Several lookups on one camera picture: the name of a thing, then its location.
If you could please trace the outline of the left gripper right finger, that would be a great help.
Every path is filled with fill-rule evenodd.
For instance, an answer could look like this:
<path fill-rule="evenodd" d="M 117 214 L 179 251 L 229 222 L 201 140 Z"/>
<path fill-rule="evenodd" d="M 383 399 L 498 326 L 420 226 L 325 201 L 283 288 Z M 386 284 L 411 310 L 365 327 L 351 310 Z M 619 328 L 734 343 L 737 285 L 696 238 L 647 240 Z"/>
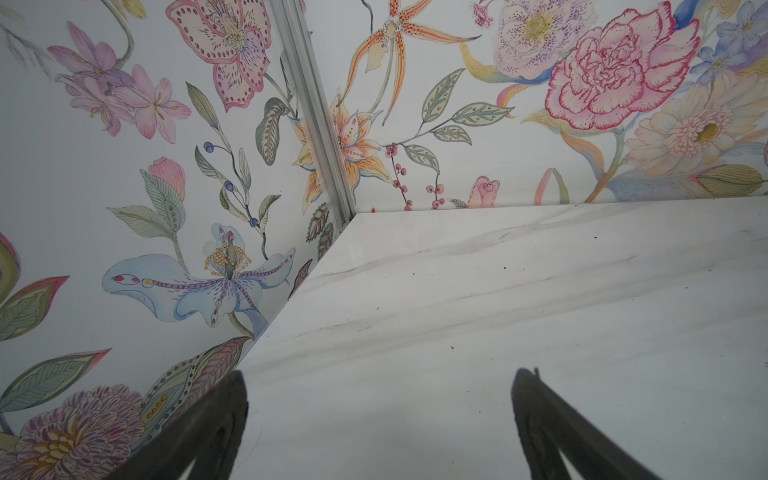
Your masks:
<path fill-rule="evenodd" d="M 511 403 L 533 479 L 568 479 L 568 465 L 584 479 L 658 477 L 545 384 L 538 371 L 516 372 Z"/>

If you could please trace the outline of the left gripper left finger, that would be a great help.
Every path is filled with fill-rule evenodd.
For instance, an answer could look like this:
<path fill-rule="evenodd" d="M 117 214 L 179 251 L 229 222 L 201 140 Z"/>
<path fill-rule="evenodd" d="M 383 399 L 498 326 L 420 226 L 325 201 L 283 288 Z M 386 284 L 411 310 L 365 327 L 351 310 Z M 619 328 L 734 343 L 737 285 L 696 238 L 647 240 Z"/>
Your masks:
<path fill-rule="evenodd" d="M 241 445 L 247 416 L 244 377 L 240 371 L 234 371 L 109 477 L 227 479 Z"/>

